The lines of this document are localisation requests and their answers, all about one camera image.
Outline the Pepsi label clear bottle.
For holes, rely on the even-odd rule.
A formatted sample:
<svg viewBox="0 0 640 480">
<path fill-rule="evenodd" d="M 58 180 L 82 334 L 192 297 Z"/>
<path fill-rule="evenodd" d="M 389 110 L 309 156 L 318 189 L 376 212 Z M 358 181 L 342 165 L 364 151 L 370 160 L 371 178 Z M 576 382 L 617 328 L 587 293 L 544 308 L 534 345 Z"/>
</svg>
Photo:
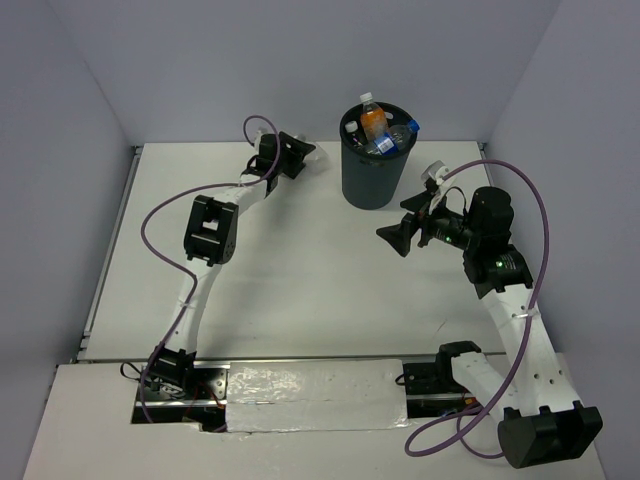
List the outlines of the Pepsi label clear bottle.
<svg viewBox="0 0 640 480">
<path fill-rule="evenodd" d="M 402 151 L 420 130 L 415 120 L 391 126 L 384 134 L 370 141 L 361 150 L 369 155 L 389 155 Z"/>
</svg>

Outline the orange label juice bottle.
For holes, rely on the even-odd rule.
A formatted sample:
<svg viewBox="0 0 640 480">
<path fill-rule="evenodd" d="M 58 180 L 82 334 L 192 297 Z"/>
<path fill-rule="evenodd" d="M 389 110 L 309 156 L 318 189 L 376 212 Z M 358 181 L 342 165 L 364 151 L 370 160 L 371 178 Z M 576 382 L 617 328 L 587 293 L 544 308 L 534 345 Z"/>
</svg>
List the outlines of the orange label juice bottle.
<svg viewBox="0 0 640 480">
<path fill-rule="evenodd" d="M 385 134 L 388 130 L 387 118 L 384 110 L 374 102 L 371 92 L 360 96 L 362 113 L 360 124 L 368 141 L 373 141 Z"/>
</svg>

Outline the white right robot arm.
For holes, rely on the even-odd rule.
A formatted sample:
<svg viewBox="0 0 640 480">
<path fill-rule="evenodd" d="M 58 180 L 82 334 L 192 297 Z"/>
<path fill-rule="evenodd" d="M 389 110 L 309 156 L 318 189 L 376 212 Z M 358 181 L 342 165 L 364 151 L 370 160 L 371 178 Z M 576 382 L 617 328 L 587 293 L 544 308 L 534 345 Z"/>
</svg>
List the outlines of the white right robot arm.
<svg viewBox="0 0 640 480">
<path fill-rule="evenodd" d="M 413 236 L 425 247 L 439 240 L 461 250 L 464 272 L 489 312 L 502 341 L 510 369 L 499 374 L 472 341 L 444 344 L 436 355 L 435 380 L 444 390 L 464 388 L 475 402 L 452 414 L 453 436 L 432 447 L 415 450 L 417 428 L 404 445 L 414 458 L 436 454 L 462 442 L 485 417 L 497 424 L 500 457 L 516 469 L 577 459 L 603 427 L 597 407 L 585 407 L 567 379 L 546 331 L 537 299 L 549 258 L 533 275 L 524 256 L 511 242 L 514 209 L 510 195 L 497 187 L 475 190 L 461 213 L 446 205 L 457 174 L 466 163 L 450 169 L 440 161 L 422 175 L 423 193 L 402 202 L 402 221 L 380 228 L 377 235 L 401 256 L 407 256 Z"/>
</svg>

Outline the clear plastic bottle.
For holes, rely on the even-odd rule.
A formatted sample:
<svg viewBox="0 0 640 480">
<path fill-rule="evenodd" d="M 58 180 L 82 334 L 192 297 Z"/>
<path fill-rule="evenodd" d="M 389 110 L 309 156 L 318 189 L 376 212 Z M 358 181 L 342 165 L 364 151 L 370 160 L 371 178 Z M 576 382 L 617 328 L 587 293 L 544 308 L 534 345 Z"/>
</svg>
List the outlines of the clear plastic bottle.
<svg viewBox="0 0 640 480">
<path fill-rule="evenodd" d="M 296 135 L 295 139 L 314 147 L 314 150 L 304 160 L 307 169 L 314 175 L 319 175 L 330 169 L 331 161 L 329 155 L 317 142 L 309 140 L 304 134 Z"/>
</svg>

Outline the green label clear bottle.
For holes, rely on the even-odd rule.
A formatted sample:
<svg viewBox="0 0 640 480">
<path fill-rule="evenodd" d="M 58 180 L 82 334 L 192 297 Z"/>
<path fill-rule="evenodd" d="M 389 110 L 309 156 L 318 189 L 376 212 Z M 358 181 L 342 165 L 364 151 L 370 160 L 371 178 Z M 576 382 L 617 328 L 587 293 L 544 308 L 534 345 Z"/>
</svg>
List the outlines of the green label clear bottle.
<svg viewBox="0 0 640 480">
<path fill-rule="evenodd" d="M 344 126 L 345 133 L 350 143 L 358 149 L 362 149 L 367 144 L 366 136 L 361 131 L 356 121 L 349 121 Z"/>
</svg>

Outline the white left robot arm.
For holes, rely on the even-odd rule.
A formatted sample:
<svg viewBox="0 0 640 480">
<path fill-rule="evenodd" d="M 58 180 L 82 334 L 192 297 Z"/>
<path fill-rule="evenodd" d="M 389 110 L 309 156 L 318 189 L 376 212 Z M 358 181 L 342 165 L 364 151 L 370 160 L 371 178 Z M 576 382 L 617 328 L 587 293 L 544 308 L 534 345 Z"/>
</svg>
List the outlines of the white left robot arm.
<svg viewBox="0 0 640 480">
<path fill-rule="evenodd" d="M 176 319 L 143 370 L 141 384 L 161 386 L 173 398 L 184 398 L 195 388 L 198 333 L 213 283 L 237 247 L 240 216 L 265 200 L 280 176 L 296 178 L 305 161 L 316 156 L 316 145 L 284 132 L 261 133 L 256 155 L 235 183 L 225 184 L 213 196 L 198 195 L 192 203 L 184 234 L 186 260 L 177 264 L 187 275 L 175 307 Z"/>
</svg>

